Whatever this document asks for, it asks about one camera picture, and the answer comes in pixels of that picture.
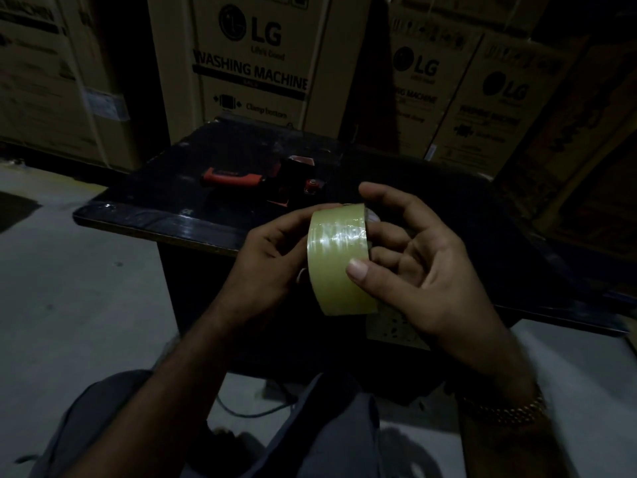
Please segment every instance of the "red handle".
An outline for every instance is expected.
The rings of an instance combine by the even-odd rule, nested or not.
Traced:
[[[262,176],[252,173],[241,175],[230,171],[215,171],[209,168],[201,178],[206,184],[219,184],[224,186],[256,187],[261,183]]]

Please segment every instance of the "clear packing tape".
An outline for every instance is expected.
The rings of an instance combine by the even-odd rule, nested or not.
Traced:
[[[374,313],[377,302],[355,285],[345,269],[350,259],[369,260],[364,204],[323,209],[312,215],[308,271],[325,315]]]

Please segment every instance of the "person's right hand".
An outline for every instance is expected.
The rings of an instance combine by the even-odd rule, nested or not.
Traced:
[[[517,341],[489,301],[464,243],[417,197],[362,183],[359,191],[402,216],[415,236],[387,222],[369,222],[371,261],[352,260],[349,277],[399,310],[435,349],[487,378],[499,398],[527,403],[534,378]]]

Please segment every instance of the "gray floor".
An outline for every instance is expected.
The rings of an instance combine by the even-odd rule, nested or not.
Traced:
[[[0,234],[0,476],[24,474],[13,460],[44,449],[86,386],[152,366],[176,333],[155,245],[71,220],[73,209],[100,190],[0,166],[0,191],[42,205]],[[515,332],[578,474],[634,476],[637,359],[625,341],[527,321]],[[276,405],[263,397],[264,385],[228,375],[220,395],[235,411],[259,412]],[[423,404],[425,412],[380,403],[391,474],[464,477],[453,402],[438,391]],[[209,422],[267,443],[288,414],[246,420],[214,406]]]

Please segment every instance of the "dark floor mat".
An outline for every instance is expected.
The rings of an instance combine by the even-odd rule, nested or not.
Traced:
[[[28,218],[40,206],[32,199],[0,191],[0,233]]]

